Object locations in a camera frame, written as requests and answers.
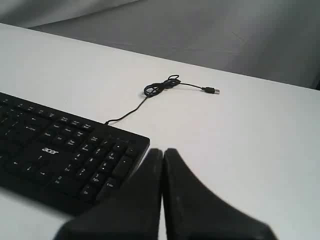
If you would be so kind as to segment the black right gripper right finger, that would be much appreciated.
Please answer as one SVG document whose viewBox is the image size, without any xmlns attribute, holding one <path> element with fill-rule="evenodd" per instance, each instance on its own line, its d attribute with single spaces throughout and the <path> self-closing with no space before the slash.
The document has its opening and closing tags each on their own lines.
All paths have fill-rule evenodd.
<svg viewBox="0 0 320 240">
<path fill-rule="evenodd" d="M 169 148 L 163 159 L 163 205 L 169 240 L 275 240 L 265 224 L 211 192 Z"/>
</svg>

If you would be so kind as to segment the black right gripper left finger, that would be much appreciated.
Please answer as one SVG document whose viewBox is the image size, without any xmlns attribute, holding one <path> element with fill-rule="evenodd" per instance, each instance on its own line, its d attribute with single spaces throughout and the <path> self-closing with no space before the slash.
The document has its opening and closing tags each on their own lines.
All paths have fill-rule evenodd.
<svg viewBox="0 0 320 240">
<path fill-rule="evenodd" d="M 156 240 L 161 213 L 163 152 L 152 148 L 112 196 L 61 226 L 56 240 Z"/>
</svg>

